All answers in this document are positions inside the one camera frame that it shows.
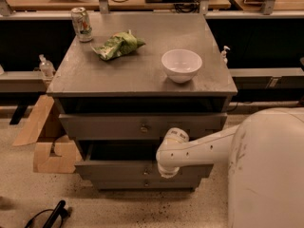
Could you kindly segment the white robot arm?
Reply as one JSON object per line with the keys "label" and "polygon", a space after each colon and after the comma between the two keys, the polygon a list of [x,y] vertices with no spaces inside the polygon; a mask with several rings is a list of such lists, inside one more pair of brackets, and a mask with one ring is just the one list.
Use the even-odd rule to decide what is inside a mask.
{"label": "white robot arm", "polygon": [[170,129],[156,160],[164,178],[184,166],[228,164],[229,228],[304,228],[304,108],[261,110],[191,141]]}

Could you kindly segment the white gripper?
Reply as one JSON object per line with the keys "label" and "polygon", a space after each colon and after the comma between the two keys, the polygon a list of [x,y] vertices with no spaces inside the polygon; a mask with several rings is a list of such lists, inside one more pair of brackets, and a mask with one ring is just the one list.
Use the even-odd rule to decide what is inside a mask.
{"label": "white gripper", "polygon": [[166,167],[158,164],[158,170],[163,178],[170,179],[175,177],[180,169],[178,167]]}

